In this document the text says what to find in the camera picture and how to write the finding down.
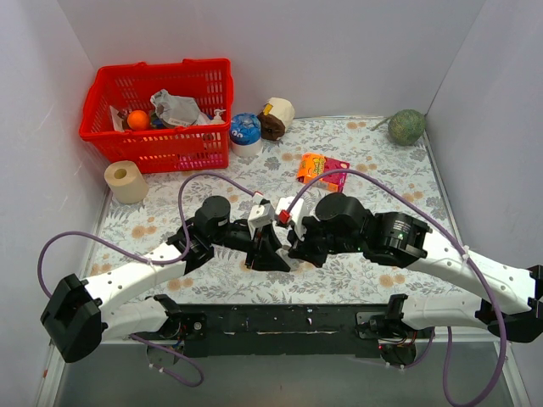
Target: red plastic basket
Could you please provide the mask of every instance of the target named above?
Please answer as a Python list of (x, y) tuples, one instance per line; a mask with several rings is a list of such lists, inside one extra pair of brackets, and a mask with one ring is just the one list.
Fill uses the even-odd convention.
[[(154, 106), (149, 99), (160, 89), (195, 98), (206, 114), (225, 109), (222, 119), (226, 123), (152, 131), (113, 130), (109, 106), (151, 110)], [(228, 59), (105, 66), (87, 94), (79, 134), (112, 163), (127, 159), (142, 173), (226, 168), (232, 101)]]

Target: floral pattern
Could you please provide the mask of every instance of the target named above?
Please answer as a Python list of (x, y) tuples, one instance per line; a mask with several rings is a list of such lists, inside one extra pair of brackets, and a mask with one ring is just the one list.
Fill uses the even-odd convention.
[[(258, 190), (277, 204), (280, 197), (293, 196), (301, 188), (295, 180), (303, 153), (323, 153), (347, 161), (393, 188), (404, 198), (431, 214), (451, 229), (443, 199), (423, 141), (412, 147), (393, 144), (386, 137), (386, 126), (370, 131), (377, 120), (362, 118), (295, 120), (278, 142), (264, 141), (255, 157), (239, 158), (231, 153), (226, 176)], [(193, 172), (146, 176), (148, 196), (133, 205), (117, 203), (113, 198), (100, 236), (134, 253), (145, 254), (162, 243), (180, 226), (177, 192), (182, 181)], [(405, 211), (401, 203), (386, 192), (354, 175), (347, 176), (344, 192), (357, 197), (372, 212)], [(305, 200), (310, 208), (328, 192), (310, 189)], [(232, 205), (232, 219), (246, 217), (251, 198), (223, 180), (209, 176), (194, 179), (183, 193), (183, 208), (191, 216), (212, 194), (226, 197)], [(286, 231), (276, 230), (286, 242)], [(250, 270), (244, 254), (216, 247), (211, 261), (187, 276), (174, 279), (143, 293), (165, 293), (178, 303), (384, 303), (395, 293), (445, 296), (460, 289), (433, 276), (375, 265), (359, 254), (329, 256), (318, 269), (303, 263), (290, 273)], [(99, 246), (90, 275), (112, 270), (127, 258)]]

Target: orange fruit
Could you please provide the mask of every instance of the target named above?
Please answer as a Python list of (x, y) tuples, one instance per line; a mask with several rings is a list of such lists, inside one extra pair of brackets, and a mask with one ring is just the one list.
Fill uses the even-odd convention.
[(150, 124), (150, 118), (143, 110), (134, 110), (128, 115), (128, 125), (134, 131), (147, 130)]

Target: blue and white container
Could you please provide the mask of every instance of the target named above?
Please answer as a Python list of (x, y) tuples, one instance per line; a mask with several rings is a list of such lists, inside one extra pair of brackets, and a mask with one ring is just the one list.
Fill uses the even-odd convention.
[(241, 113), (232, 117), (230, 145), (238, 157), (251, 157), (262, 151), (260, 120), (255, 114)]

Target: gray wall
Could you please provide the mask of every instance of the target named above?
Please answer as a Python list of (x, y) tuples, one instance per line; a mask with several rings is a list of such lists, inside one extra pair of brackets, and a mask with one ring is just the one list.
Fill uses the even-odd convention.
[[(542, 2), (488, 0), (428, 113), (463, 240), (517, 267), (543, 263), (542, 40)], [(534, 405), (541, 344), (513, 345)]]
[[(53, 234), (92, 229), (104, 162), (77, 135), (94, 69), (57, 2), (2, 2), (0, 49), (0, 404), (18, 407), (35, 402), (48, 351), (39, 251)], [(68, 238), (51, 250), (50, 290), (81, 270), (86, 248)]]
[(484, 0), (59, 0), (95, 68), (232, 61), (234, 111), (427, 112)]

